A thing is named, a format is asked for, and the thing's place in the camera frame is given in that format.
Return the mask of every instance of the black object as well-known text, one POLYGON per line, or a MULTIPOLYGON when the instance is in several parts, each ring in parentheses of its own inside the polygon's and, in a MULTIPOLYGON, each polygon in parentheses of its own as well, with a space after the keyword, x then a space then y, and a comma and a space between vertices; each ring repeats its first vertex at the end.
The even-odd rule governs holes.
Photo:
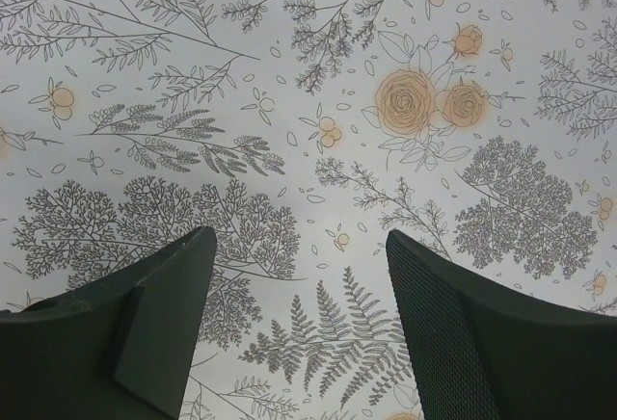
POLYGON ((617 419, 617 319, 523 295, 396 230, 386 250, 426 420, 617 419))
POLYGON ((212 274, 202 227, 152 256, 0 315, 0 418, 177 419, 212 274))

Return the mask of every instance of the floral pattern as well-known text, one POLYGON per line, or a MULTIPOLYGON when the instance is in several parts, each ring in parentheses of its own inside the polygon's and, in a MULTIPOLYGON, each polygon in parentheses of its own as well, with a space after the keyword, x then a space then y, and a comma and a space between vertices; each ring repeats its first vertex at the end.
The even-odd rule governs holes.
POLYGON ((0 309, 212 225, 182 419, 422 420, 390 229, 617 315, 616 4, 0 0, 0 309))

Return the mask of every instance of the orange rose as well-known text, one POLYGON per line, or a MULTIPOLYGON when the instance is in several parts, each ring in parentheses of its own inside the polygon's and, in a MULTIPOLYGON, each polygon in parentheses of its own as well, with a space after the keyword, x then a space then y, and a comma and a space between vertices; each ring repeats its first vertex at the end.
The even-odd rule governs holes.
POLYGON ((399 70, 384 80, 375 101, 384 131, 412 136, 428 124, 435 110, 435 88, 423 73, 399 70))
POLYGON ((477 88, 458 85, 447 95, 443 115, 451 123, 465 127, 475 124, 480 119, 483 109, 484 98, 477 88))
POLYGON ((482 45, 482 32, 475 25, 468 25, 454 40, 454 52, 465 57, 469 54, 477 54, 482 45))
POLYGON ((418 418, 411 413, 399 413, 389 418, 388 420, 418 420, 418 418))

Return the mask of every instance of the fern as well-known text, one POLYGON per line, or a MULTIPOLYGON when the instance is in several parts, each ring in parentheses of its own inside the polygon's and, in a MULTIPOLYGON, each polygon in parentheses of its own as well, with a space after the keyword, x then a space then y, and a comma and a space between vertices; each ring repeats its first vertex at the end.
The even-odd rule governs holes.
POLYGON ((312 380, 318 377, 321 397, 349 375, 351 379, 341 389, 343 406, 373 382, 370 399, 376 405, 395 382, 412 376, 402 327, 397 317, 384 317, 387 311, 360 286, 350 267, 343 275, 343 289, 345 309, 323 281, 318 282, 318 320, 309 317, 300 297, 294 297, 291 330, 272 321, 271 336, 259 333, 239 358, 265 363, 273 373, 282 370, 289 383, 305 361, 304 388, 309 391, 312 380))

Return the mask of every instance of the patterned fabric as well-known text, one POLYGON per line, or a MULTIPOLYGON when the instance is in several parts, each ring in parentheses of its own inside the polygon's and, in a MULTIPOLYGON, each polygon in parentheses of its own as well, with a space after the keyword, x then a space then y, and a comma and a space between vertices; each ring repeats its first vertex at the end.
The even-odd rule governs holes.
POLYGON ((1 307, 197 225, 182 418, 422 418, 384 242, 617 314, 617 0, 0 0, 1 307))

